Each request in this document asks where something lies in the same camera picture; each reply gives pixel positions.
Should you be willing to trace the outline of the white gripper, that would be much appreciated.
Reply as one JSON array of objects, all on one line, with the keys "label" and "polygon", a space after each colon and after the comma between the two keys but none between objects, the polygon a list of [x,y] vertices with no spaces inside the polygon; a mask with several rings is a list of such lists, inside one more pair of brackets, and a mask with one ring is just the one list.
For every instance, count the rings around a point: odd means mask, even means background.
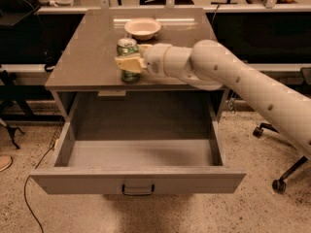
[{"label": "white gripper", "polygon": [[165,77],[164,61],[167,51],[171,48],[169,44],[141,44],[139,51],[145,51],[143,58],[139,54],[129,56],[118,56],[115,58],[119,69],[133,73],[141,73],[147,67],[149,73],[156,77]]}]

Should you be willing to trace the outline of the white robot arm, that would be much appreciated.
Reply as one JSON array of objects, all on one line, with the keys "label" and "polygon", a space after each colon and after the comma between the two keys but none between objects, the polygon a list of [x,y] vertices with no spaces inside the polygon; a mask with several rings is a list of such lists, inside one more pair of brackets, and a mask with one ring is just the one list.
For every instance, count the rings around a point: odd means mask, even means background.
[{"label": "white robot arm", "polygon": [[311,158],[311,99],[250,67],[213,40],[191,48],[142,45],[140,51],[115,59],[117,66],[154,77],[177,78],[203,90],[226,86]]}]

